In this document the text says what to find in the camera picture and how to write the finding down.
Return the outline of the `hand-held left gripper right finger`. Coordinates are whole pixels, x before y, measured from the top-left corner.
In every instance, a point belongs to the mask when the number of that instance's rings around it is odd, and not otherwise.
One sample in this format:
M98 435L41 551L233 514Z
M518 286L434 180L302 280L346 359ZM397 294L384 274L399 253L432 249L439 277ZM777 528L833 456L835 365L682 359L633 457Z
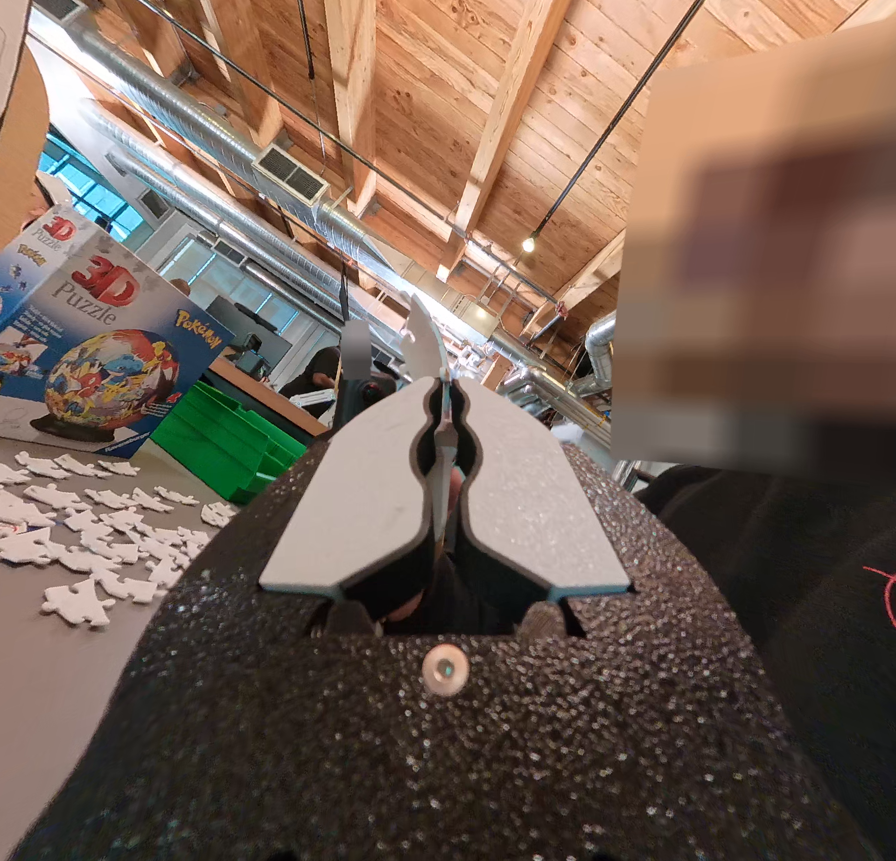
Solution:
M454 564L514 624L538 602L623 594L623 564L559 441L471 378L452 384L458 432Z

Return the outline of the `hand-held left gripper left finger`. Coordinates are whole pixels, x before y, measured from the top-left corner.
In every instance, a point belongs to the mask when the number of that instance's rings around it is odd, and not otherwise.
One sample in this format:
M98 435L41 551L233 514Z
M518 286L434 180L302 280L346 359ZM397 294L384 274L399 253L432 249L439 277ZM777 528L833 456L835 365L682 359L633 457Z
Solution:
M422 377L336 432L261 573L263 590L355 601L381 619L428 586L444 532L442 389Z

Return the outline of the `curved jigsaw puzzle piece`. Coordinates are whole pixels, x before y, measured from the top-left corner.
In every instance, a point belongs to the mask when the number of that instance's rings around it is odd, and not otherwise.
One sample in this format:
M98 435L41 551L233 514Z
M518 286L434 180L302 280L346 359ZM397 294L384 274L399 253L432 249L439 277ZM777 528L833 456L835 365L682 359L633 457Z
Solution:
M434 549L442 554L447 520L451 514L452 472L458 449L458 434L453 421L451 398L452 370L442 335L418 295L409 297L409 316L400 346L412 381L432 376L439 388L434 414L434 463L427 475L433 500Z

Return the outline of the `blue puzzle ball box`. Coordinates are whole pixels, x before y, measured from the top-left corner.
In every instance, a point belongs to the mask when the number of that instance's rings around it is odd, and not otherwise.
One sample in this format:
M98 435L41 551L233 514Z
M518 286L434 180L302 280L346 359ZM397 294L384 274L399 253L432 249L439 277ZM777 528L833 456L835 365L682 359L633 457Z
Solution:
M234 337L70 204L1 265L4 439L129 459Z

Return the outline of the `pile of white puzzle pieces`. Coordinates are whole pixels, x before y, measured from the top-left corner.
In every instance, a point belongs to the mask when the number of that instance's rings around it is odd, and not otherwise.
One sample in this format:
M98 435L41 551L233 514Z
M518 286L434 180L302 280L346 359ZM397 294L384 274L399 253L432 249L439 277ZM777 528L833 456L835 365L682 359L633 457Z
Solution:
M2 572L40 576L41 615L104 631L114 607L164 598L236 516L201 488L165 455L3 449Z

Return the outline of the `wooden counter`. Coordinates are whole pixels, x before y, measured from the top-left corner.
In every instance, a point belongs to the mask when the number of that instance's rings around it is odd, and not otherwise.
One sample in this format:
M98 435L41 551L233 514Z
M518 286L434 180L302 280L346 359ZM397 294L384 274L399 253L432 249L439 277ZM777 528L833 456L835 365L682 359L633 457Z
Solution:
M230 388L251 397L257 405L278 416L284 422L289 422L291 427L310 435L312 439L316 439L330 430L330 426L319 422L304 409L294 406L285 396L279 395L274 388L243 373L236 365L222 356L210 364L207 374L214 374L218 380L226 382Z

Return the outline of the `black monitor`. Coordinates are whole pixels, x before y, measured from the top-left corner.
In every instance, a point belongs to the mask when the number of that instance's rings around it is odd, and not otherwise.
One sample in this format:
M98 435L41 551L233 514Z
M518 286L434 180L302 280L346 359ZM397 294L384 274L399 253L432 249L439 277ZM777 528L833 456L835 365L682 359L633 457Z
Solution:
M218 320L225 329L233 333L230 346L234 349L244 348L247 340L251 336L256 336L261 342L257 353L271 367L280 363L292 347L291 343L280 336L267 320L248 309L231 303L223 296L218 295L212 300L206 307L206 312Z

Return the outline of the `stacked green plastic bins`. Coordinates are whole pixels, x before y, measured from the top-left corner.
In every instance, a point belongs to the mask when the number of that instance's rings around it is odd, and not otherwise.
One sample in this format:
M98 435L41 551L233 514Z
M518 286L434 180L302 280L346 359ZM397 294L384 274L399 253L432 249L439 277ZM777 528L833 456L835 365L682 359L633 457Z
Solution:
M197 382L174 403L145 407L166 413L152 440L222 499L238 505L261 494L321 437L291 427L226 382Z

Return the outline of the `white ceiling vent grille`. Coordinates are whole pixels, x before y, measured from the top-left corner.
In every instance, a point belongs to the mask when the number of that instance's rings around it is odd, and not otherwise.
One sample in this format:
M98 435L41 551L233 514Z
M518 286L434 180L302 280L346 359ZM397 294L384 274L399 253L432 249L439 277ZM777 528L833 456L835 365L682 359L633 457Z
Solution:
M318 206L327 196L330 183L275 143L259 150L252 170L276 183L302 204Z

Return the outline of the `cardboard box with white label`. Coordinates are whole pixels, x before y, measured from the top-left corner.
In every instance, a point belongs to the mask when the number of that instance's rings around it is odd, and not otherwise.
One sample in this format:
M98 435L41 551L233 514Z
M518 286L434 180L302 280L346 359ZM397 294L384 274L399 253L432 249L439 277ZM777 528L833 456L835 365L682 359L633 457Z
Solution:
M34 204L35 174L49 128L49 100L25 37L31 0L1 0L1 246Z

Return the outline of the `long silver pipe duct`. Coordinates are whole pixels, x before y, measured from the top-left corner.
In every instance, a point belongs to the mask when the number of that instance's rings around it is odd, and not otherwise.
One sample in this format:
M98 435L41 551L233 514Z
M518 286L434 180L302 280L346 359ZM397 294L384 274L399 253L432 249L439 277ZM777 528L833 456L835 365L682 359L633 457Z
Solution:
M496 388L499 395L510 398L528 392L582 429L594 434L602 433L609 438L610 420L606 414L599 413L586 403L585 397L608 391L610 381L589 374L566 386L552 376L528 348L501 329L493 335L489 345L518 366Z

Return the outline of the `silver elbow duct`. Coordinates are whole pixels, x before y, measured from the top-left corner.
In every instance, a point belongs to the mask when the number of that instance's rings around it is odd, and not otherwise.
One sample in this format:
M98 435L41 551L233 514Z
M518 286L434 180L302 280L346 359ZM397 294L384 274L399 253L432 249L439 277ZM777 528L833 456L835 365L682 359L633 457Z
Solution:
M613 339L616 313L597 319L588 327L584 347L591 373L574 380L569 391L578 398L598 395L612 387Z

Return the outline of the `large silver air duct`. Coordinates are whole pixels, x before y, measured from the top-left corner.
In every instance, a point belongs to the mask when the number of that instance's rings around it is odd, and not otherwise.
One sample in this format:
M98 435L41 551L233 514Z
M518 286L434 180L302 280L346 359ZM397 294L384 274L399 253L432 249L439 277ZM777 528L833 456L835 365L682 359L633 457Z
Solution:
M446 328L460 332L467 328L490 339L497 318L475 301L440 282L434 274L387 241L369 232L350 212L328 196L309 207L276 183L252 170L252 160L260 147L238 129L201 105L190 94L162 78L151 67L119 49L102 36L91 21L90 12L76 5L67 15L51 12L47 3L32 1L35 24L47 35L64 41L66 50L77 49L90 63L99 66L103 78L121 90L164 127L202 150L223 168L235 174L258 194L272 199L284 211L321 241L340 250L377 282L397 293L418 295L420 302Z

